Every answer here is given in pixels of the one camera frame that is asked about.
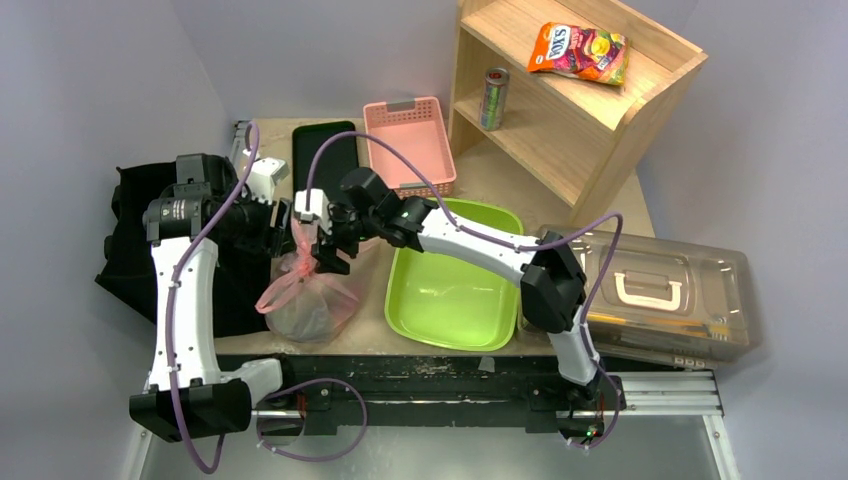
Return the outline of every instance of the wooden shelf board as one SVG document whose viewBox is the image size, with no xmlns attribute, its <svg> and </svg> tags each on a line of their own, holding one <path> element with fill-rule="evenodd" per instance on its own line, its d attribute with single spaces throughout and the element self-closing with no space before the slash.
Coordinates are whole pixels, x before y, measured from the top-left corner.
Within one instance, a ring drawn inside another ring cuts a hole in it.
<svg viewBox="0 0 848 480">
<path fill-rule="evenodd" d="M 577 15 L 555 0 L 498 0 L 462 19 L 462 28 L 524 72 L 542 25 L 562 22 L 582 27 L 601 27 Z M 654 86 L 664 83 L 670 72 L 639 50 L 630 49 L 625 84 L 601 85 L 565 78 L 553 73 L 528 74 L 548 91 L 564 97 L 589 117 L 613 131 L 627 109 Z"/>
<path fill-rule="evenodd" d="M 454 109 L 533 174 L 569 206 L 589 180 L 605 141 L 586 141 L 552 95 L 513 73 L 501 127 L 485 131 L 478 121 L 482 90 L 459 99 Z"/>
</svg>

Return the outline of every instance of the black bag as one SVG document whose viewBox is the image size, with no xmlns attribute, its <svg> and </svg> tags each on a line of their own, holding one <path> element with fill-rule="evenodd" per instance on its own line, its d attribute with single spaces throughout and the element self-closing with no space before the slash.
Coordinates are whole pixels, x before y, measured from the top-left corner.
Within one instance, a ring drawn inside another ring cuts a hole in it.
<svg viewBox="0 0 848 480">
<path fill-rule="evenodd" d="M 118 224 L 104 241 L 106 266 L 94 281 L 156 323 L 156 274 L 142 214 L 152 200 L 176 183 L 176 163 L 154 163 L 118 169 L 120 184 L 112 196 Z M 254 308 L 270 282 L 271 260 L 218 245 L 218 266 L 212 287 L 215 337 L 268 330 Z"/>
</svg>

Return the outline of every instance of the fox's candy bag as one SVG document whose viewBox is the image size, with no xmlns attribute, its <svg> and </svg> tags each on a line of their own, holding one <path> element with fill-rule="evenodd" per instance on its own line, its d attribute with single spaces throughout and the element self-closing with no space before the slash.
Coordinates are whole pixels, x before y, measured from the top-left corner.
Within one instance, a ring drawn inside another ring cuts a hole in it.
<svg viewBox="0 0 848 480">
<path fill-rule="evenodd" d="M 551 22 L 539 31 L 527 71 L 622 85 L 629 53 L 624 35 Z"/>
</svg>

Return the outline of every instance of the gray wall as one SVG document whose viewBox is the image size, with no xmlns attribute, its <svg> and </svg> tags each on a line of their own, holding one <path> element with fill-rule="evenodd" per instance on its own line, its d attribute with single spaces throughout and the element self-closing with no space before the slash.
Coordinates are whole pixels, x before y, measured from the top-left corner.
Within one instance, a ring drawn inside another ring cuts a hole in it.
<svg viewBox="0 0 848 480">
<path fill-rule="evenodd" d="M 113 479 L 154 338 L 93 282 L 115 166 L 225 151 L 224 109 L 167 0 L 2 0 L 0 65 L 0 476 Z"/>
<path fill-rule="evenodd" d="M 227 112 L 361 116 L 437 95 L 453 71 L 456 0 L 179 0 L 177 15 Z"/>
<path fill-rule="evenodd" d="M 844 478 L 848 2 L 701 0 L 711 58 L 640 168 L 658 235 L 742 250 L 764 344 L 719 372 L 744 478 Z"/>
</svg>

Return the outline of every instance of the pink plastic bag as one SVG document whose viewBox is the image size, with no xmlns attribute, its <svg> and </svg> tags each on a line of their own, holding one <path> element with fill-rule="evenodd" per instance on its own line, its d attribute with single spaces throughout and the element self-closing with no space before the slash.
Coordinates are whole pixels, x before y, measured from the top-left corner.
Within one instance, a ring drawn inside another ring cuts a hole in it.
<svg viewBox="0 0 848 480">
<path fill-rule="evenodd" d="M 310 250 L 318 227 L 291 225 L 297 249 L 281 258 L 276 268 L 279 277 L 256 302 L 256 311 L 265 314 L 272 332 L 292 341 L 326 342 L 344 328 L 367 293 L 379 239 L 360 244 L 353 260 L 339 252 L 350 263 L 350 275 L 315 273 L 318 261 Z"/>
</svg>

